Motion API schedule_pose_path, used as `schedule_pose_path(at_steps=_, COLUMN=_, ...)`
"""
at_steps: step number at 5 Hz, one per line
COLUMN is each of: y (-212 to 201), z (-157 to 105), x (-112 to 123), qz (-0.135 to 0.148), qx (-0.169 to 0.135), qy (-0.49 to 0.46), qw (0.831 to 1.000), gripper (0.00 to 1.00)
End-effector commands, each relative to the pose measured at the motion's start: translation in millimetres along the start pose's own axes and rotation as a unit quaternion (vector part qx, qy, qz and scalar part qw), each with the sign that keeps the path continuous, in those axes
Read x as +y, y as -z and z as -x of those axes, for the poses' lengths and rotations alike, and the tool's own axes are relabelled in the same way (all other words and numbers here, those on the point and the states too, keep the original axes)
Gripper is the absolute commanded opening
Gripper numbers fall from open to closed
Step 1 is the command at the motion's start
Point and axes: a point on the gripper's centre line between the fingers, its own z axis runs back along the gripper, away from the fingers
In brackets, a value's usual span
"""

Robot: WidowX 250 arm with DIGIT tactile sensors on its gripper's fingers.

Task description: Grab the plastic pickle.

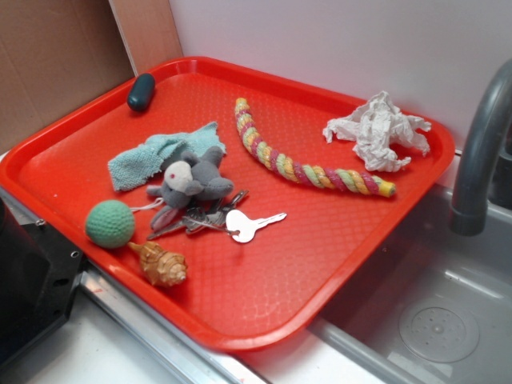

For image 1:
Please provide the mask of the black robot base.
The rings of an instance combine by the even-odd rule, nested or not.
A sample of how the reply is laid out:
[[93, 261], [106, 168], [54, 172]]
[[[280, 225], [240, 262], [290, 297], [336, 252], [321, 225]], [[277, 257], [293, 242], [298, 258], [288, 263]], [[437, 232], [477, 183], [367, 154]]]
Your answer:
[[1, 368], [68, 321], [83, 265], [51, 224], [21, 224], [1, 203]]

